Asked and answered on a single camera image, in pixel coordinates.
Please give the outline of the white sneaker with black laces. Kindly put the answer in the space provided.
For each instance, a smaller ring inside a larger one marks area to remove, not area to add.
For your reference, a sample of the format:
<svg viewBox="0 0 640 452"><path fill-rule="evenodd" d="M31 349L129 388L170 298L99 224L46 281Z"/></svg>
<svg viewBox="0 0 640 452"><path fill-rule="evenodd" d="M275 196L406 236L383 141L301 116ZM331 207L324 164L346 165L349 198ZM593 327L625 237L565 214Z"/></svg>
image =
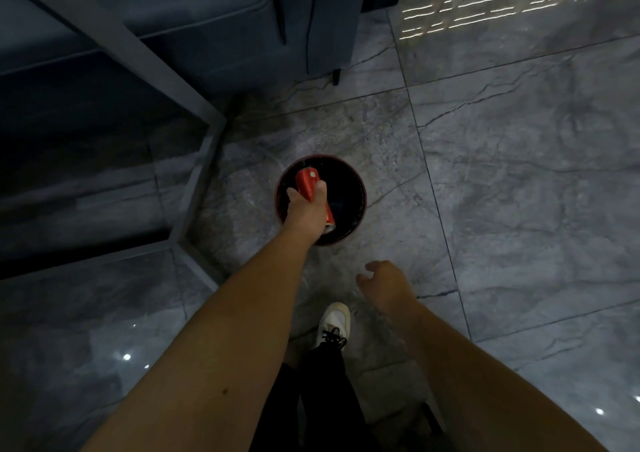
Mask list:
<svg viewBox="0 0 640 452"><path fill-rule="evenodd" d="M329 345L339 351L346 347L351 334L351 313L341 302L330 304L324 311L317 328L315 348Z"/></svg>

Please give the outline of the person's left forearm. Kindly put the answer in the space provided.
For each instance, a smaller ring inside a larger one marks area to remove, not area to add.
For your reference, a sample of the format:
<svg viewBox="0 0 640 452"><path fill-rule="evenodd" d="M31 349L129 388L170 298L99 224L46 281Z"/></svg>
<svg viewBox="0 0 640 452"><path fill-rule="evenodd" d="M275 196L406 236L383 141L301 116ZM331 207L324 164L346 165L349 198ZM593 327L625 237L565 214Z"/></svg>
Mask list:
<svg viewBox="0 0 640 452"><path fill-rule="evenodd" d="M82 452L248 452L318 238L284 226L194 314Z"/></svg>

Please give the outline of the person's right forearm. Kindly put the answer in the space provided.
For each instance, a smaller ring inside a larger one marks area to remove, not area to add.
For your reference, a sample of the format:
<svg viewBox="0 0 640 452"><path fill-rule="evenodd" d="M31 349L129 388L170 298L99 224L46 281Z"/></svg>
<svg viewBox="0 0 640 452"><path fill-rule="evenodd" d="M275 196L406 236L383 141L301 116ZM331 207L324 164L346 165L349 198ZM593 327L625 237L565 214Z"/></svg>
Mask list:
<svg viewBox="0 0 640 452"><path fill-rule="evenodd" d="M607 452L546 395L416 300L393 320L457 452Z"/></svg>

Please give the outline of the red drink can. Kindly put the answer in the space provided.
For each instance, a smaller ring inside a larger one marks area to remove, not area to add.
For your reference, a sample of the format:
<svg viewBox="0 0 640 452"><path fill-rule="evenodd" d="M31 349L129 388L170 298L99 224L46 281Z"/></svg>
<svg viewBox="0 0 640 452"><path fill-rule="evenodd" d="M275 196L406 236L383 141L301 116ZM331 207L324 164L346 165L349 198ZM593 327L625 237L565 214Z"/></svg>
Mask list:
<svg viewBox="0 0 640 452"><path fill-rule="evenodd" d="M315 197L316 184L321 180L318 171L313 167L306 167L295 174L296 188L299 194L308 201L313 201ZM325 203L326 222L323 234L328 234L335 229L335 220L329 203Z"/></svg>

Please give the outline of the round dark waste bin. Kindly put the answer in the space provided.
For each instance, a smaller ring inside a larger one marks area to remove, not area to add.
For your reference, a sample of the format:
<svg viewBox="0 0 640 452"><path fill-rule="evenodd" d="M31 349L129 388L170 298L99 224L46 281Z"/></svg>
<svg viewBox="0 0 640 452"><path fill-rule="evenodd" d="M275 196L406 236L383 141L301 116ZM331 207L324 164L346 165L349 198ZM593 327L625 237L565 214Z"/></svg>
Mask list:
<svg viewBox="0 0 640 452"><path fill-rule="evenodd" d="M350 236L364 219L367 194L364 182L357 171L344 160L327 154L313 154L293 162L281 174L275 189L275 209L278 219L284 222L289 198L288 188L298 189L296 176L302 170L312 170L328 185L328 213L335 227L322 235L316 246L335 245Z"/></svg>

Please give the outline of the person's right hand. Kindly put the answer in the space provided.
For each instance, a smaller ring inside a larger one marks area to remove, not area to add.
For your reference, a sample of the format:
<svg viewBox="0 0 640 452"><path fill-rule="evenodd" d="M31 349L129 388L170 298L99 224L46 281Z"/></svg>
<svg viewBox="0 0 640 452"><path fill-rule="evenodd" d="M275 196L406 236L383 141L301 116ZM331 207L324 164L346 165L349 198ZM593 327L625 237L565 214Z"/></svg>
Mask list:
<svg viewBox="0 0 640 452"><path fill-rule="evenodd" d="M376 280L375 296L366 297L372 306L393 324L410 321L418 302L404 272L390 261L368 262L365 270Z"/></svg>

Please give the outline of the person's left hand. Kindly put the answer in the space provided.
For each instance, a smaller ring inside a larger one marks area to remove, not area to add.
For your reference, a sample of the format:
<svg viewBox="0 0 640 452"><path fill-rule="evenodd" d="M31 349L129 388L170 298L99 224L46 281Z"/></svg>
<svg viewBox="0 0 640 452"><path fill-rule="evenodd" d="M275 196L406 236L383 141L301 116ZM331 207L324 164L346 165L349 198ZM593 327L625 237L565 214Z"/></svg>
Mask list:
<svg viewBox="0 0 640 452"><path fill-rule="evenodd" d="M323 234L326 222L326 198L326 183L318 181L313 201L303 198L303 203L300 205L288 206L282 233L292 237L297 244L308 250Z"/></svg>

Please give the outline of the black trousers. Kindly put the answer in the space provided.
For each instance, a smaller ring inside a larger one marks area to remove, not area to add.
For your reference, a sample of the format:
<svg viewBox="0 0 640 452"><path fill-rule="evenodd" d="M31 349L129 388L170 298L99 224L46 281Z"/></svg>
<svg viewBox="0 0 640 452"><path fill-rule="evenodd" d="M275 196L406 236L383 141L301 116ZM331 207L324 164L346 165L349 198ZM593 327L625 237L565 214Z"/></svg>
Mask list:
<svg viewBox="0 0 640 452"><path fill-rule="evenodd" d="M249 452L440 452L444 428L413 359L360 369L322 343L281 365Z"/></svg>

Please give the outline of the grey-blue upholstered sofa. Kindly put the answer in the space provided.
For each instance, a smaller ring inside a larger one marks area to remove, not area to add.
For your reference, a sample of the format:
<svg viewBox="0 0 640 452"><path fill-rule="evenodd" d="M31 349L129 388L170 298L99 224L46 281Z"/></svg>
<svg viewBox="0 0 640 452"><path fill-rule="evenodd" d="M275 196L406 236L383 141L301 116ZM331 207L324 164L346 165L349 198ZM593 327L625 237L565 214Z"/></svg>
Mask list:
<svg viewBox="0 0 640 452"><path fill-rule="evenodd" d="M208 93L325 76L353 52L363 0L96 0Z"/></svg>

